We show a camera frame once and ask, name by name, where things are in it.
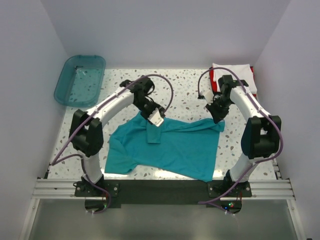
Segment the teal t shirt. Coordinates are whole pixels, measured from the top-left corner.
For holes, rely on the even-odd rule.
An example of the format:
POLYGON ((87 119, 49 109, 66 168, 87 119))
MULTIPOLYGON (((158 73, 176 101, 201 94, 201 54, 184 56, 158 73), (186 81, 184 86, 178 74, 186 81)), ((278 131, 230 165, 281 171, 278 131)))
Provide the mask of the teal t shirt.
POLYGON ((111 134, 104 171, 124 175, 144 165, 210 182, 224 129, 225 122, 211 118, 194 122, 165 118, 157 127, 137 114, 111 134))

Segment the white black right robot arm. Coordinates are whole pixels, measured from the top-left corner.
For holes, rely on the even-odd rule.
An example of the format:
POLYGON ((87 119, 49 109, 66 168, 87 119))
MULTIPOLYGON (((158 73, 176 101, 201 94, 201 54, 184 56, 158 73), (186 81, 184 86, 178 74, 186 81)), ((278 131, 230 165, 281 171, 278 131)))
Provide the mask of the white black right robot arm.
POLYGON ((215 124, 228 115, 231 105, 236 105, 246 121, 241 137, 241 155, 236 164, 227 171, 221 185, 214 186, 217 197, 233 197, 244 191, 248 180, 258 164, 278 156, 283 147, 282 120, 270 115, 255 99, 245 80, 234 80, 223 75, 218 80, 220 92, 202 91, 206 109, 215 124))

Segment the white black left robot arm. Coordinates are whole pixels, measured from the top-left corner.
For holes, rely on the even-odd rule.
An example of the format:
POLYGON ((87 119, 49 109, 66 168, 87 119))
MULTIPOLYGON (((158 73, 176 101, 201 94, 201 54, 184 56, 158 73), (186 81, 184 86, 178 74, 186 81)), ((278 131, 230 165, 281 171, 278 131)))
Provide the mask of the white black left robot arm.
POLYGON ((165 109, 149 98, 155 89, 152 80, 142 76, 137 81, 125 80, 119 88, 98 105, 72 117, 69 138, 81 155, 83 175, 75 182, 76 197, 106 197, 110 190, 104 182, 99 152, 103 148, 105 125, 122 109, 134 105, 149 124, 159 127, 165 118, 165 109))

